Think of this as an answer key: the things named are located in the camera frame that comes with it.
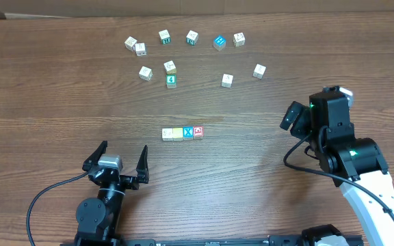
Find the green block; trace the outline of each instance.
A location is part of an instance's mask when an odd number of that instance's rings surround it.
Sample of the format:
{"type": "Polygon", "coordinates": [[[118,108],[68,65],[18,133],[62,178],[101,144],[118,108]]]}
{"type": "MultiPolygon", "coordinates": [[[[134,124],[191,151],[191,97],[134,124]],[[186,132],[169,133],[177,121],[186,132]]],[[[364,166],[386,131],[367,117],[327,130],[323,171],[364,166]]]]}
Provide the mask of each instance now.
{"type": "Polygon", "coordinates": [[[167,88],[176,88],[177,87],[177,80],[176,80],[176,75],[167,75],[166,78],[167,82],[167,88]]]}
{"type": "Polygon", "coordinates": [[[164,38],[162,40],[162,44],[169,44],[169,43],[171,43],[171,38],[164,38]]]}
{"type": "Polygon", "coordinates": [[[196,43],[194,42],[194,40],[190,39],[190,38],[186,38],[186,42],[190,45],[196,45],[196,43]]]}

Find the white block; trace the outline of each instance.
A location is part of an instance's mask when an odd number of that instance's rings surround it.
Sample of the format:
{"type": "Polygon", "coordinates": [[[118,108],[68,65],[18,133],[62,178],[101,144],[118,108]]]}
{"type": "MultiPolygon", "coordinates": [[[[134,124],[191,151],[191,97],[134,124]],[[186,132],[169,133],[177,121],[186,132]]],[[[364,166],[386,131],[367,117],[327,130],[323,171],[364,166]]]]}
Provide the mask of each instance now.
{"type": "Polygon", "coordinates": [[[177,72],[176,66],[172,61],[164,63],[163,66],[165,67],[167,74],[175,74],[177,72]]]}
{"type": "Polygon", "coordinates": [[[233,76],[229,74],[223,74],[222,87],[232,87],[233,76]]]}
{"type": "Polygon", "coordinates": [[[145,49],[145,43],[136,44],[135,52],[137,56],[147,55],[147,50],[145,49]]]}
{"type": "Polygon", "coordinates": [[[172,141],[172,128],[163,128],[162,129],[162,140],[164,141],[172,141]]]}
{"type": "Polygon", "coordinates": [[[161,37],[162,44],[168,44],[171,42],[171,37],[170,34],[168,33],[168,30],[160,31],[159,36],[161,37]]]}
{"type": "Polygon", "coordinates": [[[145,79],[145,80],[149,81],[152,76],[153,76],[153,73],[150,68],[147,68],[144,66],[141,68],[141,70],[140,70],[140,78],[141,79],[145,79]]]}
{"type": "Polygon", "coordinates": [[[262,79],[265,69],[266,69],[265,66],[257,64],[256,68],[254,68],[254,71],[253,71],[253,77],[256,77],[258,79],[262,79]]]}
{"type": "Polygon", "coordinates": [[[195,31],[189,31],[188,35],[186,35],[186,42],[190,45],[196,45],[198,40],[198,33],[195,31]]]}
{"type": "Polygon", "coordinates": [[[237,33],[233,35],[233,44],[235,47],[243,46],[246,43],[246,37],[243,33],[237,33]]]}
{"type": "Polygon", "coordinates": [[[126,45],[126,48],[133,52],[135,50],[136,42],[137,40],[135,38],[129,37],[124,44],[126,45]]]}

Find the yellow block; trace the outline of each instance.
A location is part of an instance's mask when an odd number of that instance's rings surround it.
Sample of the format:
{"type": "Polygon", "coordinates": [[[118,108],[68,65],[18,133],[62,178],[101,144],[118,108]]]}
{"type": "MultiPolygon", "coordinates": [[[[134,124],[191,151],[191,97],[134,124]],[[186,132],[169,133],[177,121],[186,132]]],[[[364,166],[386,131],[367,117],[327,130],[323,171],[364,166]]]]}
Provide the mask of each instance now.
{"type": "Polygon", "coordinates": [[[177,73],[177,69],[173,69],[167,72],[168,75],[172,75],[172,74],[176,74],[177,73]]]}
{"type": "Polygon", "coordinates": [[[172,129],[172,140],[183,141],[183,128],[180,127],[172,129]]]}

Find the cardboard box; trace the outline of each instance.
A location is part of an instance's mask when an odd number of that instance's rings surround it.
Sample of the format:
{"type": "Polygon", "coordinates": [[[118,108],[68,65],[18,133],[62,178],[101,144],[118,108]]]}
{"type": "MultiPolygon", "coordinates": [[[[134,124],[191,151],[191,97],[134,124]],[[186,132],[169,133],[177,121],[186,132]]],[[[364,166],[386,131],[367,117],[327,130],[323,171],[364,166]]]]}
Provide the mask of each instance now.
{"type": "Polygon", "coordinates": [[[167,16],[394,11],[389,0],[0,0],[0,12],[33,16],[167,16]]]}

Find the blue block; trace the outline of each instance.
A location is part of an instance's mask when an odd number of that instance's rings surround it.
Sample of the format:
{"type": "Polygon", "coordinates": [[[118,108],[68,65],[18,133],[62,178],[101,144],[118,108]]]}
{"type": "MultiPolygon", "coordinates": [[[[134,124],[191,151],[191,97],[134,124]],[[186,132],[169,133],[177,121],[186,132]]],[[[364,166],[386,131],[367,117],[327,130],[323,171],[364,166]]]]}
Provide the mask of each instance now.
{"type": "Polygon", "coordinates": [[[192,140],[193,139],[193,127],[192,126],[184,126],[183,127],[183,139],[184,140],[192,140]]]}
{"type": "Polygon", "coordinates": [[[223,45],[226,40],[220,35],[214,40],[218,45],[223,45]]]}

